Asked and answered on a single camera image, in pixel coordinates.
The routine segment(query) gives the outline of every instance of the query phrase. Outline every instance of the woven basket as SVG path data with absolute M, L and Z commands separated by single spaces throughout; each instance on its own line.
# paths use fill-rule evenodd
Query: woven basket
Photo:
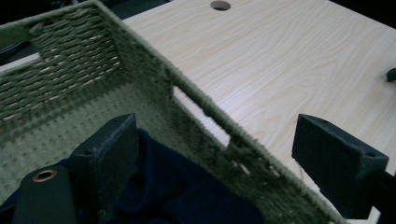
M 0 74 L 1 202 L 26 174 L 67 158 L 108 120 L 135 113 L 140 128 L 253 202 L 266 223 L 346 223 L 99 2 L 0 26 L 0 47 L 24 41 L 39 57 Z M 174 87 L 230 135 L 226 147 Z

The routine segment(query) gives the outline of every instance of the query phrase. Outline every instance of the towel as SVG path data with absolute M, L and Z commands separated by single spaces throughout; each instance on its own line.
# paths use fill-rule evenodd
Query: towel
M 139 130 L 137 172 L 106 222 L 262 224 L 260 211 L 206 170 Z

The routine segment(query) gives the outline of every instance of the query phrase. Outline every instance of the table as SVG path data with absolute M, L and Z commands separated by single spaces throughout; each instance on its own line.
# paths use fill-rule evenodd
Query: table
M 396 67 L 396 30 L 325 0 L 227 0 L 226 11 L 211 2 L 176 0 L 125 23 L 313 189 L 291 157 L 299 113 L 387 154 L 395 173 L 396 84 L 385 74 Z

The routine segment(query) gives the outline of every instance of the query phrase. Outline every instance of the light wood tabletop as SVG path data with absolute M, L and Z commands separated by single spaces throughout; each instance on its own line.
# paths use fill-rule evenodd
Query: light wood tabletop
M 125 23 L 313 189 L 291 157 L 300 113 L 387 154 L 395 173 L 395 29 L 324 0 L 227 0 L 226 11 L 211 2 L 176 0 Z

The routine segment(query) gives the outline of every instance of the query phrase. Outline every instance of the desk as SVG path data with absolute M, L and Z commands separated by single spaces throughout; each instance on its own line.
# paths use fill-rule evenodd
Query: desk
M 125 23 L 308 186 L 291 158 L 299 113 L 389 155 L 394 174 L 396 84 L 385 74 L 396 67 L 396 30 L 330 1 L 227 1 L 216 11 L 212 0 L 177 0 Z

